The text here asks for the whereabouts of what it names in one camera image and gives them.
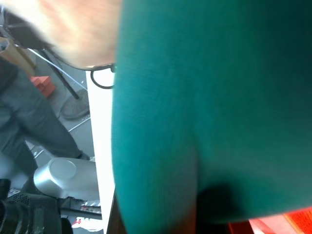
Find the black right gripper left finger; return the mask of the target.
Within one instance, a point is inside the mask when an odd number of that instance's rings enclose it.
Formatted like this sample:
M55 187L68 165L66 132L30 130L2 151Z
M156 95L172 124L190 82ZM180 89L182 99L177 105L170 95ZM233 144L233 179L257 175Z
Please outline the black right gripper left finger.
M0 234L61 234L57 200L22 192L7 197L10 185L0 179Z

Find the black tray with items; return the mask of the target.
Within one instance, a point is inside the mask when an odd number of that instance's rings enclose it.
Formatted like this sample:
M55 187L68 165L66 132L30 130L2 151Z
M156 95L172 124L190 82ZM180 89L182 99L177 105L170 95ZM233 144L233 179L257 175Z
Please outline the black tray with items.
M81 200L73 197L58 198L60 213L72 217L101 219L99 200Z

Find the silver robot body part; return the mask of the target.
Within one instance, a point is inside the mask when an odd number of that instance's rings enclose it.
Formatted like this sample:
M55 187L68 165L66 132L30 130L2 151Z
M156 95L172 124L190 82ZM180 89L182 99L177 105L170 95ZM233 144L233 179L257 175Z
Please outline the silver robot body part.
M99 200L96 164L77 158L54 158L36 169L34 185L45 195Z

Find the round grey stand base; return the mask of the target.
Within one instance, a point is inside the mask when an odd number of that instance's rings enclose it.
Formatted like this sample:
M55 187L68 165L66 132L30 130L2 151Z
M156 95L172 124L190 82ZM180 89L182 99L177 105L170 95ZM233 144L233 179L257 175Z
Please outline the round grey stand base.
M61 115L67 120L76 120L90 113L88 92L84 89L76 91L64 102Z

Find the person in dark grey clothes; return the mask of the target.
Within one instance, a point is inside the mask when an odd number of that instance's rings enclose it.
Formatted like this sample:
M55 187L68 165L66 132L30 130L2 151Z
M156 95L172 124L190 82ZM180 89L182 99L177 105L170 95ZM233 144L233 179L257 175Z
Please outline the person in dark grey clothes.
M26 141L53 156L90 160L26 73L0 57L0 168L5 176L31 176L36 160Z

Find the black stand pole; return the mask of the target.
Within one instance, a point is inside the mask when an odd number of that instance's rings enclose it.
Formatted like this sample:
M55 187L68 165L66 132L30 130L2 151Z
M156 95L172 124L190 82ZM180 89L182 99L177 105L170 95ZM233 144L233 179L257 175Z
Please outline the black stand pole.
M49 64L50 68L53 70L53 72L57 75L59 80L63 83L65 88L70 92L70 94L76 99L79 100L78 94L75 92L75 90L71 87L71 85L67 82L67 80L64 78L63 74L65 74L64 71L62 71L58 66L56 66L49 56L46 54L45 51L39 51L41 55L46 59L46 62Z

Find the brown cardboard box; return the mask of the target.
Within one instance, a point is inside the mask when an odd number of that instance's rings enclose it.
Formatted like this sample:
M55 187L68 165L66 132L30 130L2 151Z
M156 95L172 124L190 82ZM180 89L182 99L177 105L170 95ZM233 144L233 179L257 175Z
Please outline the brown cardboard box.
M0 37L0 57L22 68L28 76L35 75L36 65L25 49L16 47L10 39Z

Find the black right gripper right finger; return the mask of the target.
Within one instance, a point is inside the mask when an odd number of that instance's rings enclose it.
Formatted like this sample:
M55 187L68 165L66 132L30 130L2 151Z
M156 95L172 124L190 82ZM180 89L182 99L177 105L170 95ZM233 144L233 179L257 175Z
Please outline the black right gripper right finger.
M217 184L197 196L196 234L232 234L231 223L245 221L240 184Z

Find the red and white packet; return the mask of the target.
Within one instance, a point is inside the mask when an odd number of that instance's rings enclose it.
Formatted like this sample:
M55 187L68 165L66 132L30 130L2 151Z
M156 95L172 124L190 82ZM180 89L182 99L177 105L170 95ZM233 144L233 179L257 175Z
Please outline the red and white packet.
M103 224L101 220L77 217L72 228L83 228L89 232L98 232L103 230Z

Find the teal green cloth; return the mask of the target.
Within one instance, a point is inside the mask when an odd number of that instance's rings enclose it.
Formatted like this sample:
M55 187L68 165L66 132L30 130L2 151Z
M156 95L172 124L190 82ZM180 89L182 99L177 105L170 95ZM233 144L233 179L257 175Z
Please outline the teal green cloth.
M124 0L112 161L128 234L217 184L245 220L312 206L312 0Z

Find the orange red box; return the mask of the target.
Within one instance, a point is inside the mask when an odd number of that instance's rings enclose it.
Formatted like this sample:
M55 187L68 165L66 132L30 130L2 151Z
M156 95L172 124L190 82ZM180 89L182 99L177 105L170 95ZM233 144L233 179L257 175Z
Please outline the orange red box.
M31 77L31 81L46 98L49 98L56 89L50 76Z

